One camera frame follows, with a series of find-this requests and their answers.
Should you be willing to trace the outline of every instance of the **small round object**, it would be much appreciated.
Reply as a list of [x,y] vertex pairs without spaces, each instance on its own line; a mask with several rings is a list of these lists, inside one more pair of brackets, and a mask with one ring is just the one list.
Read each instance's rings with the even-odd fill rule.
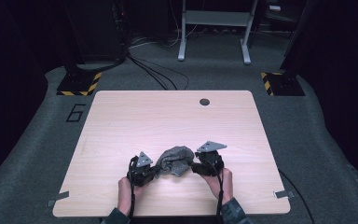
[[208,99],[202,98],[200,99],[200,104],[201,105],[209,105],[210,101]]

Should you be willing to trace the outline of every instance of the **white stand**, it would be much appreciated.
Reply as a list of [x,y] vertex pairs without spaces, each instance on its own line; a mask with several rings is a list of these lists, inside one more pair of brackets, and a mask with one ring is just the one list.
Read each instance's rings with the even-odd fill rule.
[[242,26],[246,27],[245,35],[241,39],[241,49],[243,62],[251,63],[247,42],[252,28],[252,22],[255,16],[255,7],[257,1],[254,0],[250,12],[220,12],[220,11],[195,11],[186,10],[186,0],[183,0],[182,7],[182,40],[179,48],[178,60],[183,61],[186,53],[186,25],[224,25],[224,26]]

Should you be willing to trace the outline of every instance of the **gray carpet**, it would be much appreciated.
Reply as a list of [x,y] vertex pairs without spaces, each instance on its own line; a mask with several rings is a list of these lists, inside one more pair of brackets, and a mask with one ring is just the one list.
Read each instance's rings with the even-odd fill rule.
[[[187,42],[186,60],[177,61],[179,43],[166,48],[148,44],[131,48],[134,57],[171,68],[189,78],[187,90],[248,90],[254,95],[278,167],[295,183],[307,202],[315,223],[358,223],[358,174],[343,156],[324,127],[324,116],[313,89],[301,77],[304,97],[268,96],[261,72],[279,72],[288,39],[258,34],[250,49],[252,64],[244,65],[240,36],[199,36]],[[98,67],[102,64],[88,64]],[[186,78],[159,70],[178,89]],[[56,88],[65,71],[57,68],[46,74],[45,101],[18,144],[0,167],[0,223],[99,223],[98,218],[56,218],[47,208],[48,199],[61,187],[84,122],[91,96],[57,96]],[[126,60],[103,72],[96,91],[162,91],[147,73]],[[79,122],[65,122],[74,104],[84,110]],[[290,200],[286,215],[252,216],[255,223],[310,223],[307,210],[287,179]],[[136,219],[139,223],[210,223],[204,217]]]

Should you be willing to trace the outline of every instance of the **black equipment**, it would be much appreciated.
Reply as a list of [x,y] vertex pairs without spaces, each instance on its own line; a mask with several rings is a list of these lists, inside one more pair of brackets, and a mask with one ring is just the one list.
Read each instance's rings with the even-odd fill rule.
[[153,180],[160,168],[158,165],[151,167],[152,162],[143,152],[139,157],[135,156],[131,159],[127,178],[134,186],[141,187]]
[[193,163],[191,170],[199,175],[217,176],[225,167],[222,156],[216,151],[217,149],[227,147],[222,144],[208,141],[202,147],[197,149],[196,157],[200,163]]

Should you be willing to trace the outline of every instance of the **table leg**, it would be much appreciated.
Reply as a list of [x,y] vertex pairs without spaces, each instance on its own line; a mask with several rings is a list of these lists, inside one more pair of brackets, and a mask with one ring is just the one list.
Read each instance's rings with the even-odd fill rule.
[[248,40],[249,40],[249,34],[251,33],[251,29],[252,29],[252,23],[255,17],[255,8],[257,6],[257,0],[254,0],[252,3],[252,10],[249,13],[249,20],[248,20],[248,24],[246,26],[246,31],[245,31],[245,35],[243,37],[243,39],[241,39],[241,49],[242,49],[242,56],[243,56],[243,62],[245,64],[251,64],[251,57],[249,55],[249,50],[248,50]]
[[180,41],[178,61],[185,60],[186,52],[186,0],[183,0],[182,4],[182,39]]

